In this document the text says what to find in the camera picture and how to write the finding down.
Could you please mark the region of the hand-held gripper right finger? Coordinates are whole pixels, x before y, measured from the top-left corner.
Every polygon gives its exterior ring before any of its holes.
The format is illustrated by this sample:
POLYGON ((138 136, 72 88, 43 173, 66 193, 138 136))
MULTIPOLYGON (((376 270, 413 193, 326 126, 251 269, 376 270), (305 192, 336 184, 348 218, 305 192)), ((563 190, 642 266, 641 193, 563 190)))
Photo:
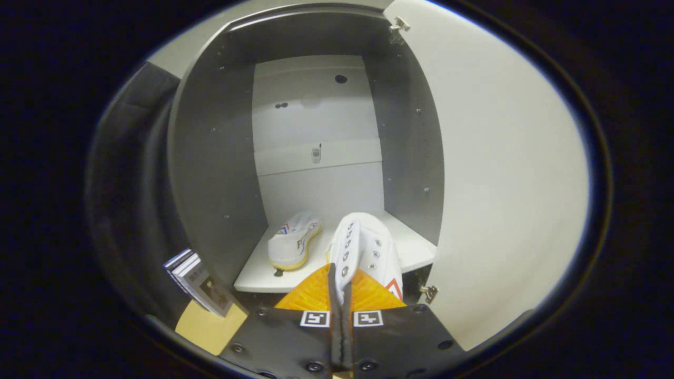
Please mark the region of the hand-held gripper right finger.
POLYGON ((342 333, 351 378, 454 377, 467 355, 430 307, 406 305, 362 270, 345 288, 342 333))

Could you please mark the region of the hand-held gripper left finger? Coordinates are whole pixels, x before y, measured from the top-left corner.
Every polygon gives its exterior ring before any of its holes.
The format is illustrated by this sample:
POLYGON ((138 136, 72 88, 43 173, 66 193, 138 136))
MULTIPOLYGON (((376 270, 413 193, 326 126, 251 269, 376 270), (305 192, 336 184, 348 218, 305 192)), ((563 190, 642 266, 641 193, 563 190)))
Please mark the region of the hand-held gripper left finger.
POLYGON ((325 286, 327 309, 252 311, 219 354, 248 377, 332 378, 340 365, 340 309, 335 265, 311 274, 325 286))

